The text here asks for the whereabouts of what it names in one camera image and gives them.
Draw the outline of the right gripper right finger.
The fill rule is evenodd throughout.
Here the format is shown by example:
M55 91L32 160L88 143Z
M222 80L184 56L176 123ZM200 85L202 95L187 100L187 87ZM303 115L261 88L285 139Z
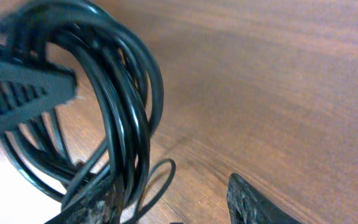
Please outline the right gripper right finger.
M226 198L232 224L300 224L237 173L229 177Z

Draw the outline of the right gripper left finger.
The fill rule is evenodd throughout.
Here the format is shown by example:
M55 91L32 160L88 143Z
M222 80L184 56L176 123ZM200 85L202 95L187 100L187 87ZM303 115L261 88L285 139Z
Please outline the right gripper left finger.
M64 209L45 224L120 223L124 204L121 175L107 177L82 199Z

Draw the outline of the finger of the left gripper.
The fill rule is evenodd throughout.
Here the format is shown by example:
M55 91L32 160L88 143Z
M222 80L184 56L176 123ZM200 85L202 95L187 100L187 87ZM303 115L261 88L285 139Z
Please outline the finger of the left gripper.
M0 53L0 135L74 98L76 86L72 69Z

